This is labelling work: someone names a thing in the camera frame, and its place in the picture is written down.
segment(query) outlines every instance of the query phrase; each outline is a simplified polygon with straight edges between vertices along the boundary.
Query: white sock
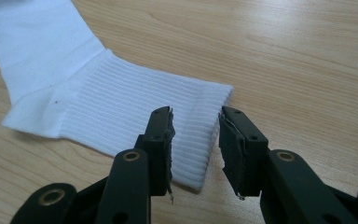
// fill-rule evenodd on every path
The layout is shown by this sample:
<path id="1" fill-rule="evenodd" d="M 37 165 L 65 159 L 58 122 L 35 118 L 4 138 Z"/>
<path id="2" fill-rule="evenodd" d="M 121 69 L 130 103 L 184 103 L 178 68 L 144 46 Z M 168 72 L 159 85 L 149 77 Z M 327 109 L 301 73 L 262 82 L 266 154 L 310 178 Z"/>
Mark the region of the white sock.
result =
<path id="1" fill-rule="evenodd" d="M 173 180 L 202 187 L 230 86 L 119 59 L 69 0 L 0 1 L 0 69 L 12 103 L 4 126 L 113 156 L 133 147 L 154 109 L 171 106 Z"/>

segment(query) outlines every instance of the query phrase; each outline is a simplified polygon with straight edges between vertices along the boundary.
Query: tabletop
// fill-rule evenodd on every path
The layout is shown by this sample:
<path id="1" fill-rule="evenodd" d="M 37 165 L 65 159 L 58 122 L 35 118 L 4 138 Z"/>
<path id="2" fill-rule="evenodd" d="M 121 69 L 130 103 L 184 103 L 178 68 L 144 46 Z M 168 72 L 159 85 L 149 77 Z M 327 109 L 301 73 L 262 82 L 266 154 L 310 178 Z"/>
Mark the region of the tabletop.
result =
<path id="1" fill-rule="evenodd" d="M 302 156 L 322 179 L 358 191 L 358 1 L 75 0 L 117 56 L 142 66 L 232 85 L 269 147 Z M 10 109 L 0 76 L 0 122 Z M 0 223 L 50 183 L 81 190 L 113 158 L 66 139 L 0 125 Z M 173 184 L 152 199 L 153 223 L 263 223 L 259 198 L 240 201 L 213 147 L 200 191 Z"/>

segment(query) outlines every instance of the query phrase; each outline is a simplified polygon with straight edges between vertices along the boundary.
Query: white fabric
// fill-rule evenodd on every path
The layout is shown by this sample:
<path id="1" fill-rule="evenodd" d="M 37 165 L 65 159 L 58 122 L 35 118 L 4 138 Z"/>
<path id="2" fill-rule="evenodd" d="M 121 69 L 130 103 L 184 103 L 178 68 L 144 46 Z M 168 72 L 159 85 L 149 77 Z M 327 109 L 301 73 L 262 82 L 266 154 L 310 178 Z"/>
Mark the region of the white fabric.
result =
<path id="1" fill-rule="evenodd" d="M 12 103 L 4 126 L 109 155 L 132 148 L 150 113 L 171 106 L 173 179 L 202 187 L 230 86 L 119 59 L 68 0 L 0 1 L 0 69 Z"/>

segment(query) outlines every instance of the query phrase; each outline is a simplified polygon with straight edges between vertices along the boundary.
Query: sock cuff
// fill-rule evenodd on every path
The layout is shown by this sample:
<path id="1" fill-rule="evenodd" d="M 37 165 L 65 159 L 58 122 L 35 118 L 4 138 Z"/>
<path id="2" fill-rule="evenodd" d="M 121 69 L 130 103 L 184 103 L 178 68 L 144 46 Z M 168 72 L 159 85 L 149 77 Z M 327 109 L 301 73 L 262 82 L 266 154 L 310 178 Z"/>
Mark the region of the sock cuff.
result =
<path id="1" fill-rule="evenodd" d="M 231 92 L 228 85 L 128 63 L 108 50 L 67 109 L 60 135 L 116 155 L 133 147 L 153 110 L 169 105 L 176 130 L 173 179 L 200 189 L 217 136 L 217 116 Z"/>

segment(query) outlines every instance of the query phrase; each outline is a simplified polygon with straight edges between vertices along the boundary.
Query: light brown wood surface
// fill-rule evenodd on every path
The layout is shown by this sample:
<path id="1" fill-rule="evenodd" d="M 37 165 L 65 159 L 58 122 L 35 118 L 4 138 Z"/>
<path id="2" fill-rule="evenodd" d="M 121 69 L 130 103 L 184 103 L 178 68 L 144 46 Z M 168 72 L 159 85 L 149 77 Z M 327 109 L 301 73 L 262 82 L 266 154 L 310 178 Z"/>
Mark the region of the light brown wood surface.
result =
<path id="1" fill-rule="evenodd" d="M 91 30 L 130 62 L 233 85 L 271 149 L 301 155 L 326 183 L 358 190 L 358 1 L 77 0 Z M 9 110 L 0 77 L 0 122 Z M 78 190 L 113 159 L 69 140 L 0 126 L 0 223 L 37 189 Z M 215 147 L 200 192 L 174 185 L 153 198 L 153 223 L 263 223 L 259 199 L 240 201 Z"/>

